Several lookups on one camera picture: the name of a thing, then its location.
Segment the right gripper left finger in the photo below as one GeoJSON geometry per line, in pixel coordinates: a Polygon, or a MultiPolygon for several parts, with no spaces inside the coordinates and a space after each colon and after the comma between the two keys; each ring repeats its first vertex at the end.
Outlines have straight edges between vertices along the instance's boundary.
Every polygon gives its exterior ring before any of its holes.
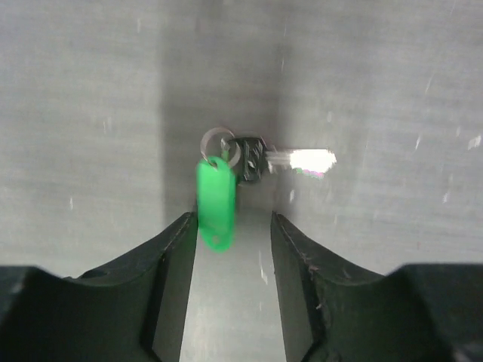
{"type": "Polygon", "coordinates": [[[198,220],[185,213],[78,278],[1,268],[3,361],[177,361],[198,220]]]}

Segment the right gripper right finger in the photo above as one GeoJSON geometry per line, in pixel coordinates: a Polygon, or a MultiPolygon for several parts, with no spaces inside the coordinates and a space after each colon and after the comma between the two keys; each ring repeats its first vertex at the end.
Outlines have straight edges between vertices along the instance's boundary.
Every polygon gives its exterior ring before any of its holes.
{"type": "Polygon", "coordinates": [[[481,265],[407,264],[380,275],[279,213],[270,233],[287,360],[482,359],[481,265]]]}

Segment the green key tag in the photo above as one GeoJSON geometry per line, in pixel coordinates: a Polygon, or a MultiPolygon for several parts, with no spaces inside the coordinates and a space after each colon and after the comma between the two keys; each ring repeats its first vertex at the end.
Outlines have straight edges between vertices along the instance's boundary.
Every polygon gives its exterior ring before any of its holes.
{"type": "Polygon", "coordinates": [[[258,183],[265,173],[277,170],[323,177],[337,163],[329,149],[277,150],[261,136],[237,136],[225,127],[203,135],[200,153],[196,167],[198,230],[205,244],[221,253],[234,241],[238,186],[258,183]]]}

